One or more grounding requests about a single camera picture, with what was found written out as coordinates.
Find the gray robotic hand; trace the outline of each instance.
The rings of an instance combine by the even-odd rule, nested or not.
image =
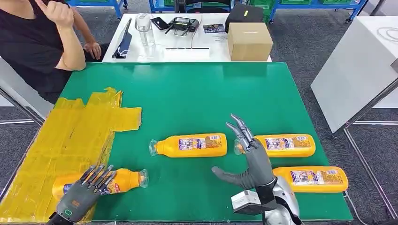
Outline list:
[[[227,123],[242,145],[247,169],[241,174],[225,172],[217,166],[213,173],[221,180],[239,185],[245,191],[231,198],[234,212],[263,214],[267,225],[300,225],[299,204],[288,182],[275,177],[271,162],[264,147],[255,139],[249,128],[239,117],[231,114],[237,127]]]
[[[96,203],[108,183],[116,176],[116,171],[111,172],[112,168],[113,165],[110,165],[98,176],[104,169],[104,165],[97,168],[90,166],[61,198],[56,212],[51,215],[47,224],[69,225],[79,222]]]

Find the person's hand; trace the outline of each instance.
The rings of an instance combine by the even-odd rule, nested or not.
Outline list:
[[[48,5],[45,5],[43,0],[35,1],[47,18],[58,27],[71,28],[73,26],[73,11],[68,5],[55,1],[49,1]]]
[[[249,128],[239,117],[231,114],[238,127],[227,123],[227,126],[235,133],[239,139],[244,156],[247,161],[247,170],[235,175],[225,172],[217,166],[212,168],[213,173],[221,180],[241,186],[245,190],[250,190],[269,184],[275,180],[272,172],[271,163],[264,147],[258,139],[255,139]]]
[[[97,42],[87,42],[84,45],[84,50],[90,53],[93,59],[99,60],[101,58],[101,47]]]

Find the clear bottle cap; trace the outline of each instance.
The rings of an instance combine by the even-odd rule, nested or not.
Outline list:
[[[156,156],[158,154],[158,151],[156,150],[157,143],[157,140],[154,139],[152,139],[149,143],[149,152],[151,153],[151,156]]]
[[[146,169],[143,169],[139,172],[139,186],[147,188],[148,182],[149,182],[148,171]]]
[[[234,141],[234,152],[237,156],[243,153],[243,147],[240,144],[239,139],[235,139]]]

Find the yellow tape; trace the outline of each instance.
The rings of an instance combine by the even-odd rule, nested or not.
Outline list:
[[[120,108],[121,96],[113,88],[94,92],[86,107],[81,99],[58,99],[1,201],[1,223],[48,221],[58,203],[52,195],[56,177],[107,163],[114,132],[141,125],[141,108]]]

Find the electronic device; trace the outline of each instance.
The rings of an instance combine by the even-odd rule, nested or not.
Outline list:
[[[126,54],[129,51],[130,42],[132,38],[132,35],[129,33],[131,20],[132,19],[129,19],[126,26],[124,27],[124,31],[122,31],[123,37],[121,40],[119,40],[119,45],[117,46],[115,53],[112,55],[112,58],[117,58],[117,59],[126,58]]]
[[[196,19],[190,18],[182,18],[176,17],[169,23],[169,28],[166,31],[166,34],[171,30],[182,30],[183,33],[181,36],[186,35],[188,32],[195,32],[195,30],[199,27],[199,21]]]
[[[160,30],[165,30],[168,28],[168,24],[162,20],[160,17],[156,17],[151,19],[151,21],[155,24],[155,26]]]
[[[262,18],[262,8],[244,4],[236,4],[225,21],[225,32],[228,33],[230,23],[261,23]]]

